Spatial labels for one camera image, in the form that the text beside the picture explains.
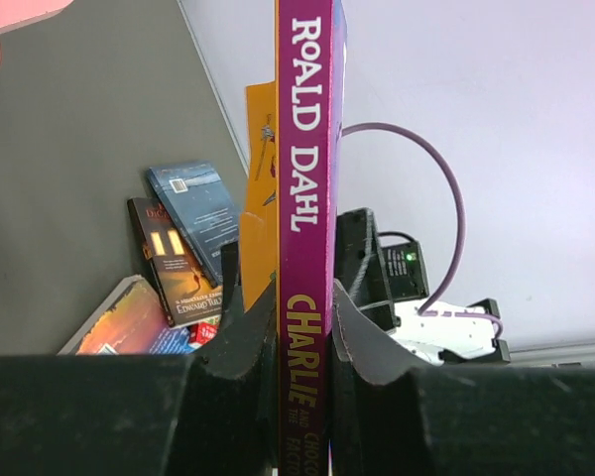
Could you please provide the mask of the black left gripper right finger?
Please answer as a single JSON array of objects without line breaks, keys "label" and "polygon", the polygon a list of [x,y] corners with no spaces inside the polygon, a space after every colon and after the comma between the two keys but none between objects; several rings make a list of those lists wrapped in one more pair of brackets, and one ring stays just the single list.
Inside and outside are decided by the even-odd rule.
[{"label": "black left gripper right finger", "polygon": [[595,475],[595,369],[433,366],[334,289],[337,475]]}]

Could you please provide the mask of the orange Roald Dahl book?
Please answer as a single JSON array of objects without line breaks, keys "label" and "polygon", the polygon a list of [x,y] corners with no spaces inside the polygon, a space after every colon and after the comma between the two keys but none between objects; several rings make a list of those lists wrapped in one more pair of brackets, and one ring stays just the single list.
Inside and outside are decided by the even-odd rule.
[{"label": "orange Roald Dahl book", "polygon": [[337,162],[346,66],[338,1],[280,1],[275,78],[246,89],[251,164],[240,219],[243,298],[276,288],[278,471],[329,470]]}]

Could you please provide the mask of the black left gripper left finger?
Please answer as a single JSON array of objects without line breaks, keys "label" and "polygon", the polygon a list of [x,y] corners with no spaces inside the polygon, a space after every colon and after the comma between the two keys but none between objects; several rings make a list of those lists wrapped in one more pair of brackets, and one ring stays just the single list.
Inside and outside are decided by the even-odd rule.
[{"label": "black left gripper left finger", "polygon": [[276,293],[188,355],[0,357],[0,475],[268,475]]}]

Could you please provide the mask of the dark blue paperback book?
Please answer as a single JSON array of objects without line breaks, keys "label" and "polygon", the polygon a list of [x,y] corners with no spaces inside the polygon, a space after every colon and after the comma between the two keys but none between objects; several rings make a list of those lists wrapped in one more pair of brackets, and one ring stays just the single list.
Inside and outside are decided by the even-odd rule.
[{"label": "dark blue paperback book", "polygon": [[239,237],[239,210],[209,162],[150,167],[147,180],[213,287],[223,283],[221,251]]}]

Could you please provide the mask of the blue orange paperback book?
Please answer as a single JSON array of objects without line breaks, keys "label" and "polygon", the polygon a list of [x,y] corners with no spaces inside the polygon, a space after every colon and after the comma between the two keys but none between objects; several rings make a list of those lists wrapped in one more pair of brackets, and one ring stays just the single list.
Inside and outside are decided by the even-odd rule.
[{"label": "blue orange paperback book", "polygon": [[59,354],[189,354],[185,327],[171,328],[158,294],[139,275],[119,282]]}]

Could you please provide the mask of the brown dark cover book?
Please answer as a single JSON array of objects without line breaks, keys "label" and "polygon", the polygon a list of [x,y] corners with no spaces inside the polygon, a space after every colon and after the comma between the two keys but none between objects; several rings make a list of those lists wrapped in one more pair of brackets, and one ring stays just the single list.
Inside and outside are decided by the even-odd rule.
[{"label": "brown dark cover book", "polygon": [[155,198],[127,200],[149,279],[155,287],[171,328],[201,322],[217,325],[222,288],[213,287],[161,202]]}]

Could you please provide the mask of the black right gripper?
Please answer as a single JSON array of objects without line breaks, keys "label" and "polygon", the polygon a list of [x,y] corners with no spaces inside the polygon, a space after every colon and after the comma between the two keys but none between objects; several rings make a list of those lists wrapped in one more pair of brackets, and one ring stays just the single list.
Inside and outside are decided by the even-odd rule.
[{"label": "black right gripper", "polygon": [[[402,242],[382,246],[379,238]],[[384,332],[400,320],[394,302],[428,297],[425,263],[418,240],[399,231],[378,234],[373,211],[358,208],[337,216],[334,277],[356,307]]]}]

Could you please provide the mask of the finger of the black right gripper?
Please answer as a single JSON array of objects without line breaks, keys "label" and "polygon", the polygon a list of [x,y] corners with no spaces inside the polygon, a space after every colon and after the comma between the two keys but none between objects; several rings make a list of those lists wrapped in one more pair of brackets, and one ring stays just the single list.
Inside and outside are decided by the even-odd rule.
[{"label": "finger of the black right gripper", "polygon": [[228,327],[243,315],[239,244],[237,241],[221,248],[221,270],[223,285],[220,326]]}]

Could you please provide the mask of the red green treehouse book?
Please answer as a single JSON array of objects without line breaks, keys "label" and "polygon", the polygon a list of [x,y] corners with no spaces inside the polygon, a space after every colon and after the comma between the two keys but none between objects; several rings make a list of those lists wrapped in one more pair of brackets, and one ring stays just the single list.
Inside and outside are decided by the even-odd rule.
[{"label": "red green treehouse book", "polygon": [[216,319],[206,319],[193,324],[189,330],[188,344],[192,348],[202,347],[214,338],[218,331],[219,322]]}]

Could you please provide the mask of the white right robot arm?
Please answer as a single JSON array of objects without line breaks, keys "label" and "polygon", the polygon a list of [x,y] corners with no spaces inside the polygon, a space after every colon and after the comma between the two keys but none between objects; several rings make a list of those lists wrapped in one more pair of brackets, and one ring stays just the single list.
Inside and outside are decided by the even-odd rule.
[{"label": "white right robot arm", "polygon": [[438,301],[428,292],[419,242],[399,232],[399,243],[382,246],[384,235],[370,209],[326,214],[314,225],[303,218],[297,227],[290,230],[281,217],[273,257],[270,246],[255,251],[262,240],[252,233],[262,222],[247,213],[239,243],[222,256],[226,304],[239,292],[247,311],[267,287],[278,290],[273,307],[282,350],[305,350],[323,362],[333,284],[339,282],[364,316],[432,365],[510,362],[496,302],[459,307]]}]

